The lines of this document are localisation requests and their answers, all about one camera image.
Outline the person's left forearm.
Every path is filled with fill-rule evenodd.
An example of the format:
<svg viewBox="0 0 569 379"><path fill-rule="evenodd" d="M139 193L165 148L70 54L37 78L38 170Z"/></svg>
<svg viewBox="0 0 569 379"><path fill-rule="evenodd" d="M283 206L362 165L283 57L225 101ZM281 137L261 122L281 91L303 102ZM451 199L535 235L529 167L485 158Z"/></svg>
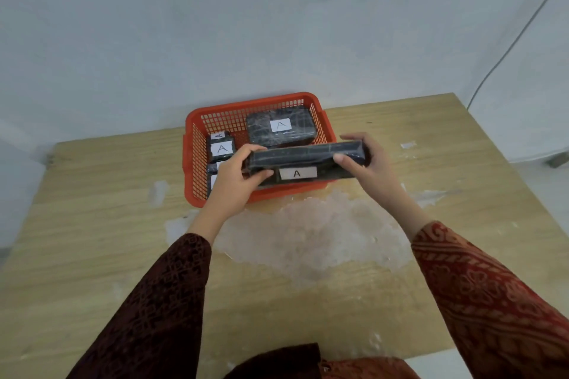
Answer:
<svg viewBox="0 0 569 379"><path fill-rule="evenodd" d="M227 220L204 207L162 254L67 379L195 379L202 342L210 239Z"/></svg>

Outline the long black parcel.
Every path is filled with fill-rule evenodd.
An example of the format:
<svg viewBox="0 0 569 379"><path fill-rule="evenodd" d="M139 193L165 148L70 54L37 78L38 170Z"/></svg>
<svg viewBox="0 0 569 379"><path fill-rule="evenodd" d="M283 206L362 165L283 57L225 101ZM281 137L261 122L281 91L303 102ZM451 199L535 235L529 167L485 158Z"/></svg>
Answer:
<svg viewBox="0 0 569 379"><path fill-rule="evenodd" d="M370 150L362 140L346 141L252 152L243 164L243 172L254 175L272 170L273 175L263 181L261 187L352 178L334 161L335 154L348 156L363 167L368 167L372 160Z"/></svg>

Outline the large black wrapped parcel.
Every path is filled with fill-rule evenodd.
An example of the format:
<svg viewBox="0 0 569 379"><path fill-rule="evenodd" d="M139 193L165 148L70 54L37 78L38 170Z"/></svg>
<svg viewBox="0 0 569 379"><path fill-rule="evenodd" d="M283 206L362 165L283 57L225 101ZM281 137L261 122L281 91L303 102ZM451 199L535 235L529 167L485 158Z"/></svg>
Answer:
<svg viewBox="0 0 569 379"><path fill-rule="evenodd" d="M249 142L267 149L309 145L317 138L314 119L301 105L249 114L246 128Z"/></svg>

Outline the red plastic basket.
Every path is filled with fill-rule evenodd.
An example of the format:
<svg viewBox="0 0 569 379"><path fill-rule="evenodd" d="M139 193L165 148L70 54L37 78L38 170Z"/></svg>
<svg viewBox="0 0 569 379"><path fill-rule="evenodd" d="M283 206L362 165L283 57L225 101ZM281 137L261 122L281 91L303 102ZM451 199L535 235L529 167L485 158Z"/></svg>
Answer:
<svg viewBox="0 0 569 379"><path fill-rule="evenodd" d="M201 107L186 117L186 131L183 136L182 168L184 172L184 195L188 203L202 208L207 199L209 163L207 139L212 133L228 131L237 147L249 140L246 131L246 116L263 110L276 110L302 105L309 109L317 129L314 144L336 142L325 110L318 98L309 92L295 92L278 96L262 97Z"/></svg>

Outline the person's right hand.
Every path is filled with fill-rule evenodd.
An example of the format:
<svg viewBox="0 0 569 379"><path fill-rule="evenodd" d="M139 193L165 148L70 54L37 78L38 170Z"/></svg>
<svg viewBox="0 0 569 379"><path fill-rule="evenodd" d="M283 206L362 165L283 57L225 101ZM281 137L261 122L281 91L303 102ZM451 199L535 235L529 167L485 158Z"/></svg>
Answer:
<svg viewBox="0 0 569 379"><path fill-rule="evenodd" d="M369 133L357 132L341 134L341 139L362 141L367 147L371 160L367 166L359 164L359 173L352 174L363 190L388 212L394 210L395 204L406 196L388 154Z"/></svg>

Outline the person's right forearm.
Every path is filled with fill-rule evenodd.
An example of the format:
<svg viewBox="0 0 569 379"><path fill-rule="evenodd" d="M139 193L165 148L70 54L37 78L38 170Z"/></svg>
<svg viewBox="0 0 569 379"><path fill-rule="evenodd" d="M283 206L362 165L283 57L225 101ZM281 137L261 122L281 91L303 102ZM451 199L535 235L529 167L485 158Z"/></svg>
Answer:
<svg viewBox="0 0 569 379"><path fill-rule="evenodd" d="M569 379L569 319L402 189L378 200L404 230L473 379Z"/></svg>

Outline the person's left hand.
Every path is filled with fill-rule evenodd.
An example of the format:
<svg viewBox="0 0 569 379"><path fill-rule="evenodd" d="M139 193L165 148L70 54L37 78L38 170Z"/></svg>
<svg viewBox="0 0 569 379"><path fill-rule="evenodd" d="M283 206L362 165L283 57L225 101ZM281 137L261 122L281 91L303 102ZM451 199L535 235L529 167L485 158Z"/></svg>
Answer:
<svg viewBox="0 0 569 379"><path fill-rule="evenodd" d="M266 150L267 148L260 145L245 144L229 160L221 164L204 211L222 221L240 213L256 190L248 188L249 176L247 178L243 176L243 164L251 153Z"/></svg>

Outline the dark red patterned garment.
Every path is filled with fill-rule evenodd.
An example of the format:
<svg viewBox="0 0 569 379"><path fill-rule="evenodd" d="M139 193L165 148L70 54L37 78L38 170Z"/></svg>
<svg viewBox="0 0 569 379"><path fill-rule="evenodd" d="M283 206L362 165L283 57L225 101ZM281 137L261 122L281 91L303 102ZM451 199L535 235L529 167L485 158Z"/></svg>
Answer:
<svg viewBox="0 0 569 379"><path fill-rule="evenodd" d="M403 360L325 360L317 343L275 349L234 367L224 379L421 379Z"/></svg>

